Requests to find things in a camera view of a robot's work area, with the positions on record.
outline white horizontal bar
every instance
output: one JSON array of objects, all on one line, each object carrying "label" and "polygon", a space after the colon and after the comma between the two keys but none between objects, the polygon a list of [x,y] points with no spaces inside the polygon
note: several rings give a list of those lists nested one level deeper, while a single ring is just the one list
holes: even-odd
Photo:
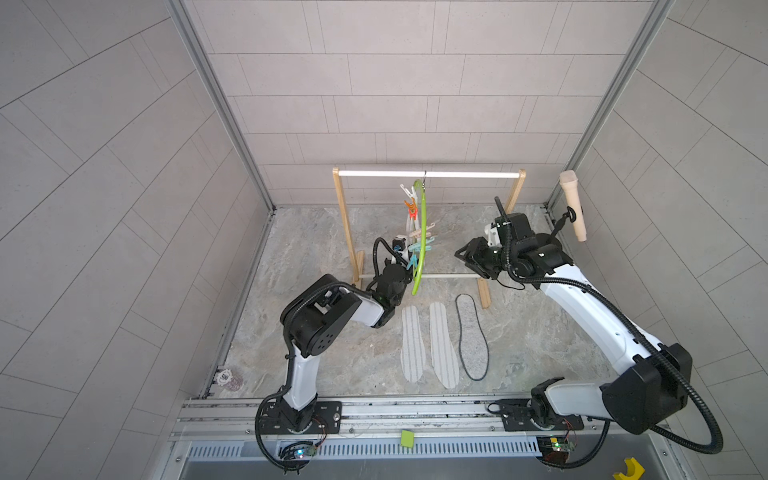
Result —
[{"label": "white horizontal bar", "polygon": [[430,172],[427,170],[339,170],[340,177],[519,178],[519,172]]},{"label": "white horizontal bar", "polygon": [[[360,278],[373,278],[373,273],[361,273]],[[423,273],[422,278],[480,278],[477,273]]]}]

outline gray wall tile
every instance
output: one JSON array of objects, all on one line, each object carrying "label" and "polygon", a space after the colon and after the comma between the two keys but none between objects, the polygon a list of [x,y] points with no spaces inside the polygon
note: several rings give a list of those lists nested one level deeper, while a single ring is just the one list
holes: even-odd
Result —
[{"label": "gray wall tile", "polygon": [[765,17],[768,15],[765,2],[746,0],[734,4],[727,0],[712,0],[704,5],[700,7],[700,14],[694,17],[695,21],[690,23],[694,30],[743,51],[763,63],[768,62],[765,50],[768,34],[763,28]]},{"label": "gray wall tile", "polygon": [[51,158],[0,117],[0,237],[67,178]]},{"label": "gray wall tile", "polygon": [[91,57],[168,17],[164,5],[151,0],[131,5],[120,0],[64,0],[51,6]]},{"label": "gray wall tile", "polygon": [[108,146],[148,187],[204,121],[192,90],[182,82],[136,117]]},{"label": "gray wall tile", "polygon": [[227,271],[243,239],[246,226],[237,212],[233,208],[230,209],[219,234],[216,235],[213,245],[205,256],[203,266],[200,267],[200,275],[217,291],[221,291],[224,279],[227,278]]},{"label": "gray wall tile", "polygon": [[704,469],[712,475],[735,473],[738,475],[749,475],[757,473],[754,463],[750,456],[744,451],[721,452],[718,455],[702,455],[701,463]]},{"label": "gray wall tile", "polygon": [[[768,402],[768,376],[765,372],[753,373],[728,382],[719,383],[710,387],[712,396],[717,400],[717,404],[723,409],[723,412],[730,420],[733,430],[743,440],[744,448],[750,454],[751,459],[761,472],[768,468],[768,462],[765,455],[761,452],[754,442],[751,442],[751,435],[755,428],[762,428],[768,425],[765,419],[752,418],[750,412],[754,411],[755,405],[765,405]],[[743,473],[751,462],[746,463]],[[736,470],[729,470],[729,473],[741,473]]]},{"label": "gray wall tile", "polygon": [[427,97],[355,96],[334,100],[341,132],[424,131]]},{"label": "gray wall tile", "polygon": [[298,134],[297,137],[307,164],[376,162],[374,134]]},{"label": "gray wall tile", "polygon": [[95,478],[157,350],[119,329],[29,478]]},{"label": "gray wall tile", "polygon": [[463,55],[350,55],[346,93],[458,95],[463,67]]},{"label": "gray wall tile", "polygon": [[214,113],[216,111],[216,108],[214,107],[214,101],[211,100],[210,93],[208,93],[205,85],[203,85],[203,80],[200,78],[199,72],[192,72],[190,76],[187,77],[186,82],[192,89],[192,93],[194,93],[194,97],[197,99],[197,103],[200,105],[200,108],[203,109],[203,113],[205,115],[211,115]]},{"label": "gray wall tile", "polygon": [[194,2],[212,53],[312,53],[299,2]]},{"label": "gray wall tile", "polygon": [[351,94],[346,55],[240,55],[254,95]]},{"label": "gray wall tile", "polygon": [[574,55],[558,94],[602,96],[622,58],[622,55]]},{"label": "gray wall tile", "polygon": [[663,237],[657,237],[640,252],[632,266],[675,336],[694,358],[695,366],[746,349]]},{"label": "gray wall tile", "polygon": [[218,227],[248,178],[243,161],[232,150],[203,189],[198,202]]},{"label": "gray wall tile", "polygon": [[83,164],[80,157],[64,145],[64,142],[54,135],[51,129],[46,127],[21,100],[4,106],[0,109],[0,114],[68,174],[73,174]]},{"label": "gray wall tile", "polygon": [[476,162],[546,163],[558,134],[482,134]]},{"label": "gray wall tile", "polygon": [[216,78],[225,95],[251,95],[243,66],[237,54],[208,55],[214,67]]},{"label": "gray wall tile", "polygon": [[666,20],[639,69],[685,100],[724,49],[722,44]]},{"label": "gray wall tile", "polygon": [[525,131],[580,134],[600,97],[539,97]]},{"label": "gray wall tile", "polygon": [[205,120],[205,123],[197,133],[203,138],[203,142],[208,147],[208,151],[213,156],[216,165],[221,165],[221,162],[224,161],[224,158],[232,150],[232,141],[227,131],[224,130],[224,124],[221,123],[219,114],[211,115]]},{"label": "gray wall tile", "polygon": [[159,258],[119,224],[5,372],[78,392]]},{"label": "gray wall tile", "polygon": [[663,158],[656,159],[637,181],[632,195],[694,276],[744,246],[736,232]]},{"label": "gray wall tile", "polygon": [[729,356],[722,360],[701,366],[698,369],[704,385],[726,382],[750,373],[760,372],[763,367],[755,360],[751,353],[742,352]]},{"label": "gray wall tile", "polygon": [[661,311],[659,310],[659,307],[654,305],[648,310],[642,312],[641,315],[636,316],[631,320],[635,322],[637,325],[641,326],[642,328],[647,329],[648,327],[654,325],[655,323],[661,321],[662,319],[664,318],[661,315]]},{"label": "gray wall tile", "polygon": [[0,407],[63,417],[77,395],[40,383],[0,375]]},{"label": "gray wall tile", "polygon": [[219,291],[213,288],[210,283],[208,283],[202,276],[200,276],[199,273],[194,278],[192,285],[194,285],[194,287],[198,289],[200,293],[205,295],[205,297],[211,302],[215,302],[216,298],[219,296]]},{"label": "gray wall tile", "polygon": [[0,241],[0,317],[34,329],[143,188],[102,149]]},{"label": "gray wall tile", "polygon": [[623,54],[650,2],[574,2],[555,53]]},{"label": "gray wall tile", "polygon": [[0,465],[5,478],[27,478],[61,419],[0,408]]},{"label": "gray wall tile", "polygon": [[429,53],[434,2],[318,2],[327,53]]},{"label": "gray wall tile", "polygon": [[594,261],[625,315],[633,318],[654,305],[645,285],[604,223],[587,236],[587,246],[595,252]]},{"label": "gray wall tile", "polygon": [[170,18],[144,30],[141,37],[147,42],[152,56],[171,85],[183,80],[194,70],[187,48]]},{"label": "gray wall tile", "polygon": [[763,315],[766,308],[765,285],[768,285],[768,265],[758,263],[710,292],[710,298],[763,368],[768,366],[768,353],[762,347],[768,338]]},{"label": "gray wall tile", "polygon": [[98,478],[104,480],[135,480],[141,477],[157,436],[121,430],[114,441]]},{"label": "gray wall tile", "polygon": [[455,2],[445,53],[539,53],[554,2]]},{"label": "gray wall tile", "polygon": [[248,274],[251,262],[253,261],[253,252],[256,250],[259,243],[261,230],[263,229],[268,213],[269,211],[263,203],[256,208],[256,211],[248,222],[248,228],[245,230],[243,239],[240,241],[240,245],[237,248],[237,253],[235,253],[235,257],[232,260],[230,271],[227,272],[227,279],[229,279],[229,281],[238,289],[242,288],[245,284],[246,275]]},{"label": "gray wall tile", "polygon": [[61,50],[69,57],[73,65],[88,59],[88,54],[74,39],[72,33],[64,25],[64,22],[56,15],[54,9],[47,0],[25,0],[24,3],[29,7],[35,17],[40,21],[43,28],[51,34]]},{"label": "gray wall tile", "polygon": [[673,166],[710,127],[708,121],[640,72],[632,76],[615,109]]},{"label": "gray wall tile", "polygon": [[650,148],[615,111],[608,116],[593,146],[621,181],[627,179]]},{"label": "gray wall tile", "polygon": [[137,200],[133,210],[163,240],[170,242],[209,179],[208,166],[188,141]]},{"label": "gray wall tile", "polygon": [[523,97],[440,97],[437,131],[515,131],[523,101]]},{"label": "gray wall tile", "polygon": [[124,41],[22,100],[86,160],[158,97],[160,89],[131,43]]},{"label": "gray wall tile", "polygon": [[463,95],[556,95],[571,55],[467,55]]},{"label": "gray wall tile", "polygon": [[166,418],[162,415],[131,409],[128,418],[125,419],[123,429],[131,430],[132,432],[148,433],[150,435],[160,435],[165,421]]},{"label": "gray wall tile", "polygon": [[137,315],[134,312],[128,312],[120,324],[123,329],[133,333],[142,339],[147,340],[152,345],[157,347],[163,346],[167,332],[161,329],[159,326],[154,325],[152,322]]},{"label": "gray wall tile", "polygon": [[0,23],[0,105],[52,79],[73,64],[21,0],[3,5]]},{"label": "gray wall tile", "polygon": [[469,134],[386,134],[389,163],[435,160],[463,163],[468,145]]},{"label": "gray wall tile", "polygon": [[650,226],[648,216],[607,164],[585,190],[622,250]]},{"label": "gray wall tile", "polygon": [[8,365],[18,349],[24,345],[29,337],[28,330],[0,320],[0,371]]},{"label": "gray wall tile", "polygon": [[136,49],[136,53],[139,54],[141,61],[144,63],[144,66],[147,67],[147,70],[149,70],[149,74],[152,75],[152,79],[154,80],[154,83],[157,84],[157,87],[160,88],[160,91],[165,93],[170,90],[172,85],[165,77],[163,69],[160,68],[160,64],[157,63],[154,55],[152,55],[152,50],[147,46],[147,42],[144,40],[144,37],[141,36],[141,33],[130,37],[128,41]]},{"label": "gray wall tile", "polygon": [[237,303],[237,295],[240,290],[229,280],[224,282],[213,311],[206,322],[200,342],[192,355],[187,373],[181,383],[181,389],[185,392],[198,394],[201,392],[208,377],[211,367],[216,361],[217,347],[227,329],[232,309]]},{"label": "gray wall tile", "polygon": [[320,13],[317,10],[317,2],[315,0],[306,0],[301,3],[304,8],[306,32],[310,36],[312,53],[325,53],[326,43],[323,39],[323,26],[320,24]]},{"label": "gray wall tile", "polygon": [[245,140],[259,165],[302,163],[293,157],[286,134],[246,134]]},{"label": "gray wall tile", "polygon": [[768,162],[765,129],[768,65],[741,55],[696,109],[735,141]]},{"label": "gray wall tile", "polygon": [[213,242],[203,224],[187,215],[131,309],[169,331]]},{"label": "gray wall tile", "polygon": [[176,392],[213,307],[212,302],[200,291],[194,287],[190,289],[147,381],[141,387],[134,408],[157,415],[170,413]]},{"label": "gray wall tile", "polygon": [[328,131],[323,101],[320,97],[236,97],[236,99],[245,120],[247,133],[300,134]]},{"label": "gray wall tile", "polygon": [[699,276],[699,284],[710,292],[763,260],[748,245]]}]

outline wooden rack leg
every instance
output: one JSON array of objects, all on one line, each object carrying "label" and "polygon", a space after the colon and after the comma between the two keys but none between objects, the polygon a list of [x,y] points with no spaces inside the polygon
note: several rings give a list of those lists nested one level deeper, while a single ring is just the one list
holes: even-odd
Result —
[{"label": "wooden rack leg", "polygon": [[[366,258],[366,252],[363,250],[360,250],[357,252],[357,268],[360,275],[363,275],[365,273],[363,269],[363,262]],[[362,284],[362,278],[357,280],[357,288],[362,290],[363,284]]]},{"label": "wooden rack leg", "polygon": [[346,212],[346,200],[344,200],[344,189],[341,186],[341,177],[339,177],[338,167],[333,168],[333,184],[336,185],[336,199],[339,201],[341,222],[344,225],[346,246],[349,249],[349,261],[352,264],[352,283],[358,283],[360,281],[360,269],[357,266],[355,244],[352,242],[352,230],[349,228],[349,215]]},{"label": "wooden rack leg", "polygon": [[520,177],[515,178],[515,182],[512,184],[512,189],[509,191],[509,199],[504,207],[504,210],[508,214],[512,213],[512,209],[515,208],[515,204],[518,202],[520,196],[520,190],[523,189],[523,183],[525,182],[525,169],[520,169]]},{"label": "wooden rack leg", "polygon": [[491,290],[488,289],[488,281],[478,278],[478,292],[480,292],[480,305],[485,310],[491,306]]}]

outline blue clothespin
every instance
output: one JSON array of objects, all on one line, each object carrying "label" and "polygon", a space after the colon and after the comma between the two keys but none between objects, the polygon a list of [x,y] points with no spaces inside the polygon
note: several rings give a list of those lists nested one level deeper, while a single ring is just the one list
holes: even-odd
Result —
[{"label": "blue clothespin", "polygon": [[417,263],[419,263],[419,256],[411,255],[411,260],[408,260],[408,266],[406,267],[406,270],[410,270],[411,267],[415,269]]}]

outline black cable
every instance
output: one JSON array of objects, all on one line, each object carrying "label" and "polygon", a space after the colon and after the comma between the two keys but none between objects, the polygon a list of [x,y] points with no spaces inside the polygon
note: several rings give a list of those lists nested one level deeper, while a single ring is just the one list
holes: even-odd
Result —
[{"label": "black cable", "polygon": [[[502,206],[502,202],[498,199],[498,197],[496,197],[495,200],[496,200],[496,206],[498,207],[499,212],[502,214],[502,217],[504,218],[504,221],[505,221],[505,227],[507,228],[507,234],[508,234],[507,238],[510,239],[511,224],[508,221],[507,214],[504,211],[504,207]],[[686,391],[686,394],[688,394],[691,401],[693,401],[696,408],[699,409],[701,416],[704,418],[704,421],[707,424],[707,428],[710,430],[711,440],[709,445],[692,442],[688,439],[684,439],[683,437],[675,435],[669,430],[662,429],[658,425],[652,425],[650,430],[658,433],[659,435],[667,437],[672,442],[680,444],[683,447],[687,449],[691,449],[695,452],[713,455],[723,450],[723,433],[720,431],[720,426],[717,424],[717,419],[715,419],[714,415],[712,414],[712,411],[709,409],[709,407],[701,398],[701,396],[696,391],[696,389],[694,389],[693,386],[691,386],[691,384],[688,382],[688,380],[683,376],[683,374],[680,373],[680,370],[676,369],[674,365],[672,365],[672,363],[667,359],[667,357],[665,357],[659,350],[656,349],[655,346],[653,346],[648,341],[647,338],[645,338],[645,335],[643,335],[640,332],[640,330],[637,329],[634,323],[632,323],[631,320],[629,320],[613,303],[611,303],[609,299],[605,298],[602,295],[602,293],[595,290],[592,287],[592,285],[587,285],[586,283],[578,282],[577,280],[572,280],[569,278],[560,278],[560,277],[552,277],[552,276],[524,278],[524,277],[518,276],[515,273],[514,269],[512,269],[511,267],[508,268],[507,273],[509,274],[509,277],[511,279],[513,279],[517,283],[520,283],[521,285],[526,283],[561,283],[563,285],[575,286],[576,288],[582,290],[585,293],[589,293],[594,298],[596,298],[608,310],[610,310],[611,313],[613,313],[616,316],[616,318],[619,319],[621,324],[624,325],[624,327],[627,330],[629,330],[629,333],[632,334],[632,336],[637,340],[637,342],[640,345],[642,345],[650,353],[650,356],[653,357],[653,359],[656,360],[658,364],[660,364],[661,367],[667,373],[669,373],[677,383],[679,383],[683,387],[683,389]]]},{"label": "black cable", "polygon": [[400,254],[400,252],[395,252],[389,246],[389,244],[386,242],[386,240],[384,240],[383,238],[379,237],[379,238],[377,238],[376,240],[373,241],[373,254],[372,254],[372,258],[373,258],[373,278],[374,279],[379,276],[379,261],[376,258],[377,257],[377,253],[379,251],[379,248],[378,248],[379,247],[379,243],[383,243],[384,244],[384,247],[387,249],[388,252],[390,252],[392,254],[393,257],[395,257],[395,259],[396,259],[396,261],[398,263],[402,263],[402,265],[405,266],[405,267],[408,266],[408,262],[406,262],[406,259],[402,258],[402,255]]},{"label": "black cable", "polygon": [[503,284],[502,281],[499,280],[498,278],[496,279],[496,281],[498,282],[499,285],[503,286],[504,288],[509,288],[510,290],[525,290],[525,285],[523,285],[522,288],[515,288],[513,286]]},{"label": "black cable", "polygon": [[264,399],[259,404],[259,408],[256,410],[256,417],[253,420],[253,424],[254,424],[253,432],[254,432],[254,435],[256,436],[256,443],[259,446],[259,450],[261,451],[261,454],[264,455],[264,458],[266,458],[272,465],[275,465],[276,467],[281,468],[284,472],[298,472],[299,470],[301,470],[306,466],[306,463],[288,465],[284,461],[274,458],[272,454],[270,454],[266,450],[266,446],[264,446],[264,441],[261,438],[261,421],[260,420],[264,415],[264,411],[266,410],[267,404],[271,400],[277,400],[280,397],[284,396],[291,389],[291,386],[292,386],[291,383],[293,381],[293,364],[294,364],[294,359],[296,358],[296,354],[293,352],[293,342],[291,341],[291,338],[290,338],[290,327],[293,324],[293,321],[299,315],[299,312],[301,310],[306,308],[308,305],[315,303],[321,296],[325,295],[330,290],[333,290],[335,288],[339,288],[342,286],[347,290],[349,290],[350,292],[358,293],[363,296],[370,296],[369,293],[363,292],[362,290],[358,290],[354,286],[349,285],[347,282],[331,282],[314,290],[312,293],[309,294],[306,300],[300,303],[297,308],[293,309],[291,313],[288,315],[288,317],[286,318],[285,323],[283,324],[283,340],[285,341],[286,348],[288,349],[288,355],[286,355],[286,359],[288,360],[288,369],[286,372],[286,384],[280,387],[280,389],[277,392],[273,393],[272,395],[264,397]]},{"label": "black cable", "polygon": [[538,461],[543,463],[544,465],[552,468],[562,468],[564,470],[568,470],[570,468],[578,468],[583,465],[586,465],[590,460],[592,460],[600,451],[600,449],[603,448],[603,444],[605,443],[605,439],[608,437],[608,428],[611,426],[611,420],[606,420],[603,424],[603,431],[600,433],[600,438],[598,439],[598,443],[595,444],[595,446],[592,448],[592,450],[586,454],[583,458],[578,459],[575,462],[571,463],[553,463],[548,462],[544,460],[543,458],[540,458]]}]

